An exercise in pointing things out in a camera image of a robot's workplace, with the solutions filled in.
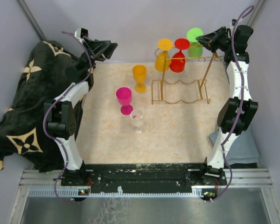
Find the green plastic wine glass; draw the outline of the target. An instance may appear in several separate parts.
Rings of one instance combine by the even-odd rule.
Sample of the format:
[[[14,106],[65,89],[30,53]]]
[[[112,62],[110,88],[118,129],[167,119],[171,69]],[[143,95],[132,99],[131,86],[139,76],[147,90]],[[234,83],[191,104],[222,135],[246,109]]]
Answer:
[[[201,57],[203,54],[203,48],[199,41],[196,39],[198,36],[202,36],[203,31],[200,28],[192,28],[187,32],[187,39],[190,43],[188,48],[189,57]]]

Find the orange plastic wine glass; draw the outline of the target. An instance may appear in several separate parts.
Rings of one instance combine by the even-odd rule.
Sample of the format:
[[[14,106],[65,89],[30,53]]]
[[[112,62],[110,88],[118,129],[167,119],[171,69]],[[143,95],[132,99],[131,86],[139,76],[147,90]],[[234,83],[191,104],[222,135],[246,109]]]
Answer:
[[[155,60],[155,69],[159,72],[164,72],[169,69],[171,59],[168,51],[173,48],[173,42],[170,39],[161,39],[158,41],[158,49],[161,52],[157,55]]]
[[[146,91],[146,86],[144,84],[146,75],[147,69],[144,65],[135,65],[133,67],[133,78],[137,83],[134,87],[136,92],[143,93]]]

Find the red plastic wine glass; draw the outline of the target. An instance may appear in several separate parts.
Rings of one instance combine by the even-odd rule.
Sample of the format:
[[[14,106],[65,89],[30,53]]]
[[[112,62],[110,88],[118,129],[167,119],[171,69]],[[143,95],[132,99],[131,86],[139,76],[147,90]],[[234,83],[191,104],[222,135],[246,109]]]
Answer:
[[[186,63],[185,55],[182,51],[190,47],[190,42],[185,38],[179,38],[175,41],[175,47],[179,51],[173,55],[169,67],[173,72],[180,73],[184,71]]]

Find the pink plastic wine glass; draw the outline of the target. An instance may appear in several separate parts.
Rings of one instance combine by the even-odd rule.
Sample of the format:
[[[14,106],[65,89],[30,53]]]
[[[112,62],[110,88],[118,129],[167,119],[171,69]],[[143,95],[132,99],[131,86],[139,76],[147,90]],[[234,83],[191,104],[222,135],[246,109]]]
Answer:
[[[132,91],[127,87],[121,87],[116,91],[116,97],[121,105],[121,113],[123,115],[130,115],[133,111],[133,107],[131,106],[132,101]]]

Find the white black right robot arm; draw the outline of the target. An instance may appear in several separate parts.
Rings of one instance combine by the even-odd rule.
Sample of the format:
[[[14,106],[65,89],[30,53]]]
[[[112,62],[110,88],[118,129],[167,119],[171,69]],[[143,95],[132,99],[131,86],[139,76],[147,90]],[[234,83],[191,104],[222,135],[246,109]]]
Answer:
[[[249,93],[247,79],[250,60],[246,48],[252,34],[251,27],[239,25],[233,28],[221,27],[213,33],[196,38],[207,50],[215,53],[219,49],[224,52],[230,84],[229,99],[217,118],[217,139],[211,154],[205,159],[203,170],[199,173],[200,181],[206,185],[221,175],[232,144],[247,130],[258,109],[258,103],[252,100]]]

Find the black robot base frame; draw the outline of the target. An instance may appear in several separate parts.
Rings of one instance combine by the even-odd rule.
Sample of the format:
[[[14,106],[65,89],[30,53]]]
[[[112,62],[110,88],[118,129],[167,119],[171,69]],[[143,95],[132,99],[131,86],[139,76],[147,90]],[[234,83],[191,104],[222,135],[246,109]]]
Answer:
[[[219,186],[227,185],[225,172],[219,177],[204,175],[205,163],[83,164],[77,172],[65,171],[62,186],[86,188],[81,196],[96,193],[170,194],[191,193],[197,185],[211,186],[206,198],[216,197]]]

